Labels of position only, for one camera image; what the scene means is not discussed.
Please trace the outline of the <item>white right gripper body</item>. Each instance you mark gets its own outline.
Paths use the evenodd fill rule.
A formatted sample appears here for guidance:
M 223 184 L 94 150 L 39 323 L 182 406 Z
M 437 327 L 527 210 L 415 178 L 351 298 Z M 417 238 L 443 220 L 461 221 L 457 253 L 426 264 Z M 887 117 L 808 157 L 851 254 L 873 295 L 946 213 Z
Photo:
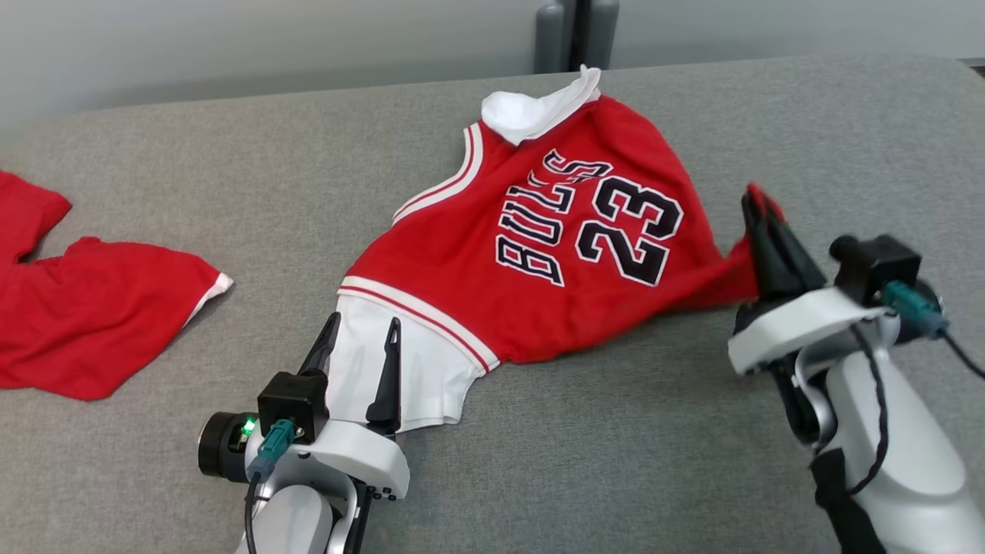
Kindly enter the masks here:
M 850 332 L 853 325 L 888 315 L 883 306 L 864 308 L 835 287 L 812 291 L 764 313 L 730 338 L 729 361 L 736 374 L 749 375 L 761 365 L 800 352 L 803 360 L 796 365 L 813 375 L 862 350 Z

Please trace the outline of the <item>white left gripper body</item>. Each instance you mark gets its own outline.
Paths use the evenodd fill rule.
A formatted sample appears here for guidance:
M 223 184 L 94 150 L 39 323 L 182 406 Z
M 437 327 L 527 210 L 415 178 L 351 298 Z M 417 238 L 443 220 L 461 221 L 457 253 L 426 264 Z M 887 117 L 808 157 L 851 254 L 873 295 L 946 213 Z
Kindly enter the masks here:
M 263 439 L 255 413 L 212 414 L 198 439 L 201 473 L 247 483 L 247 467 Z M 268 500 L 289 486 L 307 486 L 345 501 L 363 488 L 376 500 L 402 500 L 409 488 L 408 460 L 394 439 L 355 423 L 330 420 L 313 444 L 293 444 L 286 450 L 271 476 L 258 485 L 258 494 Z

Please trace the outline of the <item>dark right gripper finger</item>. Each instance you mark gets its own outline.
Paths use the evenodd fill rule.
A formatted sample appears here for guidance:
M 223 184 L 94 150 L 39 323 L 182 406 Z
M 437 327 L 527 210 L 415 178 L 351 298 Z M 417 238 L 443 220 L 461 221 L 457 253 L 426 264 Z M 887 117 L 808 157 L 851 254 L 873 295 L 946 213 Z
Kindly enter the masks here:
M 759 300 L 773 301 L 782 292 L 782 259 L 771 235 L 776 223 L 773 205 L 761 192 L 746 192 L 742 198 L 742 210 Z
M 766 239 L 767 298 L 795 298 L 826 287 L 826 276 L 774 209 L 767 211 Z

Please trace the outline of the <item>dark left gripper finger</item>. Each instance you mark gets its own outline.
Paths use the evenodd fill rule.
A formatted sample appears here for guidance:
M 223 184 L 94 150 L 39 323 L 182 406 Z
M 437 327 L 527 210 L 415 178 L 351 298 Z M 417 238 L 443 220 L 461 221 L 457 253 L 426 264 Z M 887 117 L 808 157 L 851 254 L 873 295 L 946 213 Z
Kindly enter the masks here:
M 335 348 L 341 322 L 341 312 L 332 312 L 320 330 L 316 342 L 312 345 L 299 369 L 302 376 L 323 376 L 327 378 L 326 365 Z
M 366 410 L 366 427 L 383 437 L 395 437 L 402 425 L 401 331 L 400 320 L 391 319 L 379 386 Z

